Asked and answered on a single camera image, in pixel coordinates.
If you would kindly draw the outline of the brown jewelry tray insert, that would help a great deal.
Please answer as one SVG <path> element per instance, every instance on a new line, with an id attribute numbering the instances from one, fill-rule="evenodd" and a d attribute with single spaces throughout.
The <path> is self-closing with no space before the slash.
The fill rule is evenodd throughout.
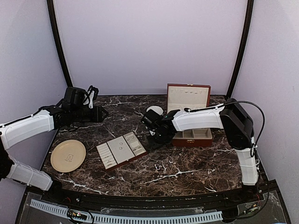
<path id="1" fill-rule="evenodd" d="M 147 154 L 147 151 L 133 132 L 98 145 L 97 150 L 107 172 Z"/>

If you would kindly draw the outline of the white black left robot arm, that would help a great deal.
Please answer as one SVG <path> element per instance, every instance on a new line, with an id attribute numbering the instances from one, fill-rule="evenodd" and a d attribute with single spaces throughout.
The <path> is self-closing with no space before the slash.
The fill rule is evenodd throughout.
<path id="1" fill-rule="evenodd" d="M 98 88 L 87 90 L 67 87 L 64 97 L 54 105 L 41 106 L 36 112 L 0 125 L 0 178 L 10 179 L 42 191 L 55 203 L 63 203 L 66 193 L 61 190 L 49 174 L 15 159 L 11 148 L 36 138 L 44 133 L 58 130 L 78 122 L 100 123 L 109 115 L 102 106 L 94 102 Z"/>

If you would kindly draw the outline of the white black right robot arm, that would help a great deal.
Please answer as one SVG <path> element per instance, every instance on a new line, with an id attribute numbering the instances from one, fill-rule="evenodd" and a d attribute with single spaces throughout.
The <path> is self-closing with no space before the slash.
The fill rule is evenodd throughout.
<path id="1" fill-rule="evenodd" d="M 256 196 L 254 185 L 258 181 L 258 167 L 255 149 L 258 138 L 254 135 L 253 119 L 241 106 L 243 102 L 234 98 L 223 104 L 201 109 L 176 109 L 161 115 L 147 110 L 141 122 L 151 132 L 148 141 L 152 148 L 169 144 L 178 132 L 202 128 L 218 128 L 225 132 L 228 144 L 236 151 L 242 173 L 242 183 L 238 198 L 249 202 Z"/>

